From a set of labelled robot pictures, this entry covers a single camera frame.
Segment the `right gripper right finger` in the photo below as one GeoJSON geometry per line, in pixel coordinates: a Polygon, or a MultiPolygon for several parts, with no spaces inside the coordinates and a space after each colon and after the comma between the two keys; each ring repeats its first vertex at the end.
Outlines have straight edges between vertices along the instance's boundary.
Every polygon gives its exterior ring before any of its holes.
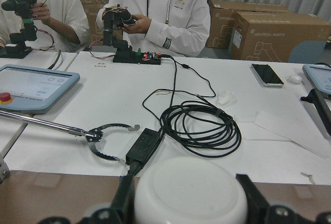
{"type": "Polygon", "coordinates": [[[246,174],[236,174],[236,179],[242,186],[248,204],[247,223],[265,223],[267,210],[270,204],[257,189],[255,184],[246,174]]]}

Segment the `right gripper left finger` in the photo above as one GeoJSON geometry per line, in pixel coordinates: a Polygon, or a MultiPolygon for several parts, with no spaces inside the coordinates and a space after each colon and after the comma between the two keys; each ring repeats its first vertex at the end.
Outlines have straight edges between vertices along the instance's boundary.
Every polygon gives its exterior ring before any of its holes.
{"type": "Polygon", "coordinates": [[[132,174],[121,177],[111,203],[111,223],[132,223],[135,187],[132,174]]]}

